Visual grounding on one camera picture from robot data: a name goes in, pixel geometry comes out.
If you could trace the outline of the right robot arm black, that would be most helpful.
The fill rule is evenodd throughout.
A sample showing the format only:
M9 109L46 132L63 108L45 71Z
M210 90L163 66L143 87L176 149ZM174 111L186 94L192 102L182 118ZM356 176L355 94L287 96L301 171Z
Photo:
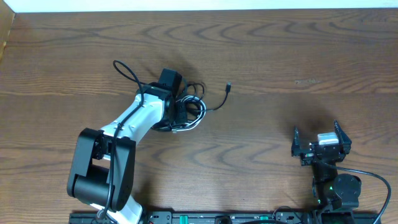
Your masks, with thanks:
M334 121L334 131L317 135L315 142L302 144L298 128L294 128L291 155L299 157L302 166L313 172L313 194L318 207L310 212L307 223L354 223L353 209L359 207L361 179L339 174L336 163L351 150L351 139Z

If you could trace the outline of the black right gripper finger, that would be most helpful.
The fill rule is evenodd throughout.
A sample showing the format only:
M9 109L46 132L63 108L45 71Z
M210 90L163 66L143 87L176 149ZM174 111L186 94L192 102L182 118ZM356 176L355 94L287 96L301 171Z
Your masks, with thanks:
M296 126L294 126L293 149L300 149L299 130Z
M338 137L339 143L343 146L350 146L351 139L347 136L347 134L342 130L337 120L334 120L334 129L335 133Z

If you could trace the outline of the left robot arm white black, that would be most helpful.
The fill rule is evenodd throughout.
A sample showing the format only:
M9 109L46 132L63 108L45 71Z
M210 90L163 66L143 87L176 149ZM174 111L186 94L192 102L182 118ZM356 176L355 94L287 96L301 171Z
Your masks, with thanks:
M79 134L67 194L97 208L91 223L139 223L142 206L131 195L136 146L153 126L175 120L181 82L181 74L163 69L159 81L139 85L117 119Z

